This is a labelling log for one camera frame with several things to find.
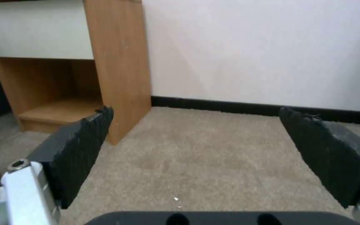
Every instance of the wooden desk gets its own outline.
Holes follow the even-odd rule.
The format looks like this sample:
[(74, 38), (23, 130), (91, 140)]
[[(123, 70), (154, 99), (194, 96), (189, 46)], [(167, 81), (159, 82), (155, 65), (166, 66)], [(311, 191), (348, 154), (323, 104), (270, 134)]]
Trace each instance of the wooden desk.
[(116, 144), (150, 110), (138, 0), (0, 0), (0, 81), (22, 130), (115, 111)]

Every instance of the white drawer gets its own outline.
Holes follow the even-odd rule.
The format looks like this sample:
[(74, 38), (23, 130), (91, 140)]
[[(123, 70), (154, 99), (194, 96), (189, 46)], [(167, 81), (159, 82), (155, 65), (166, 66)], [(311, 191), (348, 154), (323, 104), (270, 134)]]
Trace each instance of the white drawer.
[(0, 2), (0, 57), (93, 59), (83, 1)]

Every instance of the skirting board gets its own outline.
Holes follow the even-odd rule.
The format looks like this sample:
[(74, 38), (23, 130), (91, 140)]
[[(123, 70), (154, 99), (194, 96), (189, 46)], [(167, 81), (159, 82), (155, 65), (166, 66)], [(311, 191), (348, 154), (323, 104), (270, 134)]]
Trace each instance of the skirting board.
[(317, 115), (325, 121), (338, 121), (344, 123), (360, 124), (360, 111), (208, 101), (159, 96), (152, 96), (151, 100), (153, 107), (192, 108), (209, 111), (220, 111), (225, 113), (254, 114), (271, 117), (278, 116), (281, 107), (290, 107), (302, 113)]

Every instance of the floor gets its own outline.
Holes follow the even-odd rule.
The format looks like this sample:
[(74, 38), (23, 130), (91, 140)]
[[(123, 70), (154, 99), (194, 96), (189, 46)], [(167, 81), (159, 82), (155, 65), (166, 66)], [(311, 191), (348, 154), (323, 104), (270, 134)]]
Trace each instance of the floor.
[[(360, 135), (360, 125), (346, 124)], [(48, 134), (0, 117), (0, 168)], [(61, 224), (111, 211), (328, 211), (350, 216), (300, 158), (278, 117), (155, 107), (105, 143)]]

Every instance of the black foam pad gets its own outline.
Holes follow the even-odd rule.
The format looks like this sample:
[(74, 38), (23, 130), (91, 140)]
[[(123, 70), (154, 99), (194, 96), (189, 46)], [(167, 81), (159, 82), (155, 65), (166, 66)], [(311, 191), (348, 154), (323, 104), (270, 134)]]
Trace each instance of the black foam pad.
[(332, 122), (280, 110), (280, 120), (305, 163), (344, 207), (360, 198), (360, 137)]
[(113, 119), (112, 108), (61, 127), (27, 158), (43, 165), (52, 194), (66, 209), (93, 167)]

